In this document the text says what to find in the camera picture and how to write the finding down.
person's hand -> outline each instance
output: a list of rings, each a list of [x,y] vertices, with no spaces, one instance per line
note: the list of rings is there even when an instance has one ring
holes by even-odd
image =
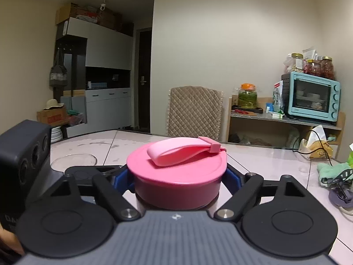
[[[3,241],[4,244],[6,244],[15,252],[17,252],[18,254],[24,255],[24,250],[21,246],[21,243],[18,241],[16,235],[2,228],[1,224],[0,224],[0,239],[1,241]]]

straw hat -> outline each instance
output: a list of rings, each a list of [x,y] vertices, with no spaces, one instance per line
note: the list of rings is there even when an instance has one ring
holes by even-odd
[[[50,108],[60,108],[64,106],[63,103],[58,103],[58,101],[56,99],[51,99],[49,101],[47,101],[46,107],[44,108],[44,110],[48,110]]]

quilted chair cover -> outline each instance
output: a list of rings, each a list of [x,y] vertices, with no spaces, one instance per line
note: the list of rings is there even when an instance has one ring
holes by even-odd
[[[207,136],[218,140],[223,92],[202,86],[174,87],[169,91],[167,135]]]

pickle jar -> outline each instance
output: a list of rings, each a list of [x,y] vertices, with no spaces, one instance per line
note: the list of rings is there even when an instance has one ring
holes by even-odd
[[[312,76],[321,77],[321,65],[320,61],[317,60],[307,60],[306,61],[306,71],[307,74]]]
[[[321,74],[323,78],[335,80],[332,58],[328,56],[322,57]]]
[[[303,55],[300,53],[293,53],[291,65],[288,67],[288,72],[303,73]]]
[[[257,92],[253,84],[242,84],[238,94],[238,106],[241,108],[257,108]]]

stack of plates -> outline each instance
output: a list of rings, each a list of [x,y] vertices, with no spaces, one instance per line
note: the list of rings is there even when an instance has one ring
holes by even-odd
[[[61,127],[52,128],[52,140],[51,143],[59,141],[62,139]]]

